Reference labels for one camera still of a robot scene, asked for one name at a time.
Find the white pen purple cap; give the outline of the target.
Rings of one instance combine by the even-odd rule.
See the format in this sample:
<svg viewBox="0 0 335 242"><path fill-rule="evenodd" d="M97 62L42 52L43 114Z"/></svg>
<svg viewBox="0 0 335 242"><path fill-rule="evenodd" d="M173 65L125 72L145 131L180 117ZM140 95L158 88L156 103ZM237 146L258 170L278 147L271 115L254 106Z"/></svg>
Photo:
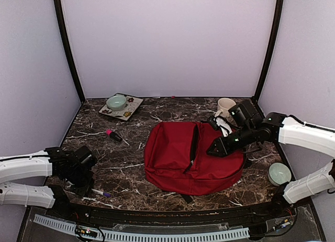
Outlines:
<svg viewBox="0 0 335 242"><path fill-rule="evenodd" d="M110 193L107 193L107 192L104 192L104 191L99 191L99 190L96 190L96 189L92 189L92 192L96 193L96 194L100 194L100 195L103 195L107 198L110 198L111 197L111 194Z"/></svg>

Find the red backpack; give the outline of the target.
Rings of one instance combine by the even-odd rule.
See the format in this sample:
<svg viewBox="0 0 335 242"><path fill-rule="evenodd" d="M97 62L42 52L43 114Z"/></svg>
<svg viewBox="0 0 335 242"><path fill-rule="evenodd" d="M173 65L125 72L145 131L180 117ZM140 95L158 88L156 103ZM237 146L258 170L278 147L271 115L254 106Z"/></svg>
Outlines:
<svg viewBox="0 0 335 242"><path fill-rule="evenodd" d="M220 137L208 123L161 122L151 131L144 148L147 181L163 191L201 196L233 186L242 176L246 155L207 155Z"/></svg>

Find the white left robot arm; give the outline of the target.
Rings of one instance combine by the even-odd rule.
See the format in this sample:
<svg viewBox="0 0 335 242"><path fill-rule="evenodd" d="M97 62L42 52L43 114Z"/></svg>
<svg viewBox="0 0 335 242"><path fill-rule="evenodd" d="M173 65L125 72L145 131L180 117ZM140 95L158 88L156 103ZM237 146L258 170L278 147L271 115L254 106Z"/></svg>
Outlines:
<svg viewBox="0 0 335 242"><path fill-rule="evenodd" d="M75 151L50 147L36 153L1 157L1 205L38 206L53 209L69 219L74 208L61 186L33 186L23 181L31 178L57 177L70 183L70 190L82 197L94 184L92 168L97 158L87 146Z"/></svg>

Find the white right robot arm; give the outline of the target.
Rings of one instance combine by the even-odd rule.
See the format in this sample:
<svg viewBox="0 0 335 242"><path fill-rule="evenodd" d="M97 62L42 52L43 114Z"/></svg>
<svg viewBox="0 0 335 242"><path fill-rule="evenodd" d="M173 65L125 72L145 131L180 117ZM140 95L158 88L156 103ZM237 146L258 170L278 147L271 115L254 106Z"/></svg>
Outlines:
<svg viewBox="0 0 335 242"><path fill-rule="evenodd" d="M324 191L334 193L334 129L302 121L294 115L271 112L265 118L245 117L236 111L232 117L237 129L221 116L208 118L208 123L222 135L213 140L207 154L226 157L252 143L273 142L283 147L289 155L289 164L301 168L303 159L293 161L293 155L316 155L305 161L309 166L299 178L281 184L267 207L272 218L278 218L287 206Z"/></svg>

